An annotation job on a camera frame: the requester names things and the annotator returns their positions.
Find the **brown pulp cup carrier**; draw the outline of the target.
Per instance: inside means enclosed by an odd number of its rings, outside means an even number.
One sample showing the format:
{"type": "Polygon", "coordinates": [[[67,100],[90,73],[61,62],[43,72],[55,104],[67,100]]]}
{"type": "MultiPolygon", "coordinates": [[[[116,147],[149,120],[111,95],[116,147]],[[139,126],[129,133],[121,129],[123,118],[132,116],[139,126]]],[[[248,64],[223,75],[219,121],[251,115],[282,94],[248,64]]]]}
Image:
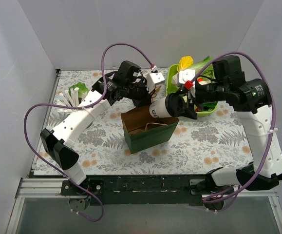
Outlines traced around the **brown pulp cup carrier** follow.
{"type": "Polygon", "coordinates": [[[135,129],[135,130],[129,131],[129,134],[130,134],[130,135],[135,135],[135,134],[139,134],[139,133],[146,132],[147,130],[148,130],[148,129],[147,129],[147,127],[144,127],[144,128],[138,128],[138,129],[135,129]]]}

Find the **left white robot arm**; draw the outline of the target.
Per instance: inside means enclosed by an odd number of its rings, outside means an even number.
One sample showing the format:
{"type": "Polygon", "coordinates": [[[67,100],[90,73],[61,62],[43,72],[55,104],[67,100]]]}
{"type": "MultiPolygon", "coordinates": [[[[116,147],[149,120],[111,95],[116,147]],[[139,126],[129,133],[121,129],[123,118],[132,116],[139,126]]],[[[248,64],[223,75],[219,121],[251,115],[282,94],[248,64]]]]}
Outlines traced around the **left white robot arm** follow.
{"type": "Polygon", "coordinates": [[[86,175],[78,162],[79,155],[73,146],[81,133],[116,101],[131,99],[136,107],[150,104],[156,85],[157,73],[141,74],[141,68],[133,62],[123,61],[115,72],[100,78],[80,103],[80,110],[73,111],[53,129],[40,133],[45,152],[71,179],[72,190],[83,195],[88,191],[86,175]]]}

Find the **white paper coffee cup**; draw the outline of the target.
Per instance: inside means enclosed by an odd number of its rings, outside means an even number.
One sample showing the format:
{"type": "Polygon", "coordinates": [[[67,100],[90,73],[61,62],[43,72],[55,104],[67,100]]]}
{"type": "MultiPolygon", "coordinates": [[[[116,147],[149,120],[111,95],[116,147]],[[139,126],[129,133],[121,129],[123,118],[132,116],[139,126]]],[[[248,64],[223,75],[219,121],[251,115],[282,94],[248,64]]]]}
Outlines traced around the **white paper coffee cup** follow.
{"type": "Polygon", "coordinates": [[[166,108],[166,97],[161,98],[155,101],[154,103],[152,103],[149,107],[149,112],[153,118],[171,117],[171,115],[169,114],[166,108]]]}

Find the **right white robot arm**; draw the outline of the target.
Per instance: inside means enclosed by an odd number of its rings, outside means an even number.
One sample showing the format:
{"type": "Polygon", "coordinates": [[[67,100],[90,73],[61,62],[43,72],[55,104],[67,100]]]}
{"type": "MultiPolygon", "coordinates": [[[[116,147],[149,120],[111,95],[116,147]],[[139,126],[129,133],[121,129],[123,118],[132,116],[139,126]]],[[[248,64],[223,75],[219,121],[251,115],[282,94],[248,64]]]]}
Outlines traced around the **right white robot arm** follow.
{"type": "Polygon", "coordinates": [[[190,56],[181,58],[175,78],[180,94],[191,105],[225,101],[240,119],[253,161],[241,168],[219,168],[207,173],[199,187],[211,194],[223,186],[249,191],[270,190],[282,181],[282,151],[276,136],[276,108],[265,78],[246,81],[241,53],[233,52],[193,68],[190,56]]]}

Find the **brown green paper bag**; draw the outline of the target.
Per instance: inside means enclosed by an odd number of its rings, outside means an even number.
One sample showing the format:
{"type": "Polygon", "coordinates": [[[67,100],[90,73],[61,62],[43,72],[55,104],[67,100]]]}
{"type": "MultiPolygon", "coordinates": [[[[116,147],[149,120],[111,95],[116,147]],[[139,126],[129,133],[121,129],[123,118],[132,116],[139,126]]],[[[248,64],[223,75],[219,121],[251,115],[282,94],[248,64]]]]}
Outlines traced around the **brown green paper bag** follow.
{"type": "Polygon", "coordinates": [[[179,119],[176,117],[153,118],[149,106],[134,108],[121,114],[124,138],[132,154],[170,140],[179,119]],[[130,135],[129,131],[147,127],[147,131],[130,135]]]}

